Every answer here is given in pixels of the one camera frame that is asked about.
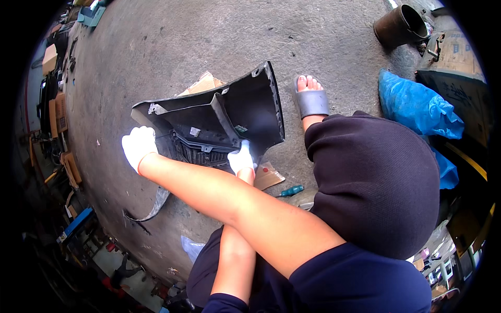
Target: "black bucket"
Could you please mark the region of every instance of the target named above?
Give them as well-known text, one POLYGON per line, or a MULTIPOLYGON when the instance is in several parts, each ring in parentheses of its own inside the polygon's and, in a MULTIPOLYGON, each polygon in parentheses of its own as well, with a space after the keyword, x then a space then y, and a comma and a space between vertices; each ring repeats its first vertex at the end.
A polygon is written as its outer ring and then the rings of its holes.
POLYGON ((394 8, 374 23, 374 34, 388 49, 421 41, 428 37, 428 31, 421 15, 411 6, 394 8))

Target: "glove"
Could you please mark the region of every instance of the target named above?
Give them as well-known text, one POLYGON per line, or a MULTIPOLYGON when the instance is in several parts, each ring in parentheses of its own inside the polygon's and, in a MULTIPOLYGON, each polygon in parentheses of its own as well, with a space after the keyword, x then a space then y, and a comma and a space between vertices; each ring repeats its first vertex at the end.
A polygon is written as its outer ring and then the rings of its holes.
POLYGON ((155 145, 155 130, 151 127, 134 127, 130 135, 122 137, 122 147, 130 165, 139 174, 139 164, 150 153, 158 153, 155 145))
POLYGON ((249 140, 242 140, 242 146, 240 151, 233 151, 228 153, 228 161, 231 169, 237 173, 246 167, 251 168, 254 171, 254 163, 252 162, 252 156, 249 152, 249 140))

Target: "toe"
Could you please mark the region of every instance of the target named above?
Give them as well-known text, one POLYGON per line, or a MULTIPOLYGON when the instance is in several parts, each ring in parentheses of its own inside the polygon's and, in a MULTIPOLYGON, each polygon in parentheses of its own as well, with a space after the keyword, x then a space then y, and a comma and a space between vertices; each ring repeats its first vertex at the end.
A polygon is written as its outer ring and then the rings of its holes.
POLYGON ((312 88, 313 87, 313 77, 308 75, 308 76, 306 76, 306 80, 308 81, 308 88, 312 88))
POLYGON ((306 89, 306 77, 301 75, 298 78, 298 92, 301 92, 304 89, 306 89))

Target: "concrete floor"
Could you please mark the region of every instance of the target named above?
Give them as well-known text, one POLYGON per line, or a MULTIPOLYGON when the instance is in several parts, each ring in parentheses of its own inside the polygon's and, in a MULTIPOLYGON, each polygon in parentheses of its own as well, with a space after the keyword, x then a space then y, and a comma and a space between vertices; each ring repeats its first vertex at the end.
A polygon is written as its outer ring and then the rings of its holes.
POLYGON ((419 61, 415 48, 405 45, 387 53, 375 38, 372 24, 389 10, 386 0, 119 0, 107 7, 93 32, 77 23, 72 30, 72 37, 78 36, 77 64, 65 86, 68 143, 107 232, 154 275, 180 280, 192 266, 180 236, 206 242, 220 226, 175 197, 144 223, 152 236, 122 217, 122 208, 146 216, 157 188, 134 172, 121 147, 122 136, 138 126, 130 118, 131 107, 179 94, 207 70, 230 82, 271 61, 286 140, 266 157, 286 180, 266 192, 297 184, 316 187, 288 84, 296 74, 314 74, 327 91, 332 113, 363 110, 381 116, 379 69, 389 67, 412 79, 419 61), (179 273, 173 276, 169 267, 179 273))

